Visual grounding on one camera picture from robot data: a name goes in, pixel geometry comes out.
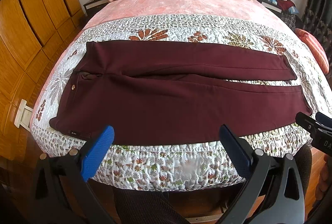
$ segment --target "dark patterned curtain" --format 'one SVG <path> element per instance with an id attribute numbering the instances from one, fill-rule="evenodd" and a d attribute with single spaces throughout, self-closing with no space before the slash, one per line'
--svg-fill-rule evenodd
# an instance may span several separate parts
<path id="1" fill-rule="evenodd" d="M 332 77 L 332 0 L 308 0 L 302 21 L 303 29 L 321 43 L 330 63 L 327 78 Z"/>

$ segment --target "person's leg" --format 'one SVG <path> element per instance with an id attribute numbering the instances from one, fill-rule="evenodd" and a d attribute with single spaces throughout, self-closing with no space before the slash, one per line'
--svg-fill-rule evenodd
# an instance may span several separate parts
<path id="1" fill-rule="evenodd" d="M 159 191 L 113 187 L 114 203 L 122 224 L 189 224 Z"/>
<path id="2" fill-rule="evenodd" d="M 309 186 L 309 179 L 312 166 L 312 154 L 309 146 L 305 144 L 294 156 L 295 162 L 298 166 L 304 196 Z"/>

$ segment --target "pink pillow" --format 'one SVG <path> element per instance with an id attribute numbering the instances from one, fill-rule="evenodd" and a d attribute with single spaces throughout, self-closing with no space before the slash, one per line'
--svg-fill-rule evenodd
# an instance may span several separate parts
<path id="1" fill-rule="evenodd" d="M 322 69 L 324 74 L 329 73 L 329 62 L 327 60 L 326 54 L 319 41 L 311 35 L 309 32 L 306 32 L 302 29 L 295 29 L 295 34 L 299 39 L 304 42 L 312 52 L 315 60 Z"/>

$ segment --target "floral quilt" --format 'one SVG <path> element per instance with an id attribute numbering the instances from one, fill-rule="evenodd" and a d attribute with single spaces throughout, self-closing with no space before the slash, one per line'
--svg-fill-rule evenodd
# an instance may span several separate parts
<path id="1" fill-rule="evenodd" d="M 147 15 L 109 21 L 86 29 L 56 65 L 31 120 L 31 133 L 51 156 L 81 148 L 85 141 L 62 135 L 49 126 L 56 116 L 69 77 L 86 51 L 87 41 L 108 40 L 209 42 L 285 55 L 296 81 L 234 81 L 272 86 L 301 85 L 313 109 L 331 116 L 332 92 L 308 47 L 295 34 L 285 34 L 250 21 L 201 14 Z M 243 137 L 253 148 L 272 156 L 295 154 L 310 142 L 297 124 Z M 112 145 L 93 177 L 122 189 L 196 190 L 243 181 L 220 141 L 183 145 Z"/>

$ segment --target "wooden floor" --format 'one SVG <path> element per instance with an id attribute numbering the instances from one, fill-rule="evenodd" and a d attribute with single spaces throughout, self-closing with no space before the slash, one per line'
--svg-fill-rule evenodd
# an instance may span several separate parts
<path id="1" fill-rule="evenodd" d="M 31 134 L 29 134 L 26 157 L 22 164 L 0 158 L 0 182 L 9 186 L 9 190 L 11 191 L 10 196 L 12 197 L 13 202 L 25 216 L 28 215 L 29 211 L 28 197 L 32 184 L 33 168 L 35 167 L 40 154 L 41 150 L 37 146 Z M 322 152 L 317 149 L 312 149 L 312 155 L 313 165 L 311 177 L 309 188 L 305 197 L 306 215 L 311 210 L 312 204 L 315 201 L 315 188 L 318 183 L 319 172 L 324 165 L 324 154 Z M 79 214 L 82 214 L 73 198 L 73 195 L 71 194 L 70 189 L 67 187 L 65 180 L 63 181 L 63 184 L 72 208 Z M 120 223 L 113 203 L 112 188 L 93 180 L 90 180 L 89 184 L 104 208 L 112 217 L 115 218 L 118 223 Z M 223 193 L 223 197 L 221 196 L 221 189 L 207 189 L 186 193 L 169 194 L 169 199 L 172 205 L 186 218 L 221 214 L 220 200 L 225 197 L 225 193 Z M 259 205 L 261 200 L 262 197 L 258 198 L 255 206 L 253 207 L 253 211 Z M 212 224 L 215 223 L 215 221 L 204 223 Z"/>

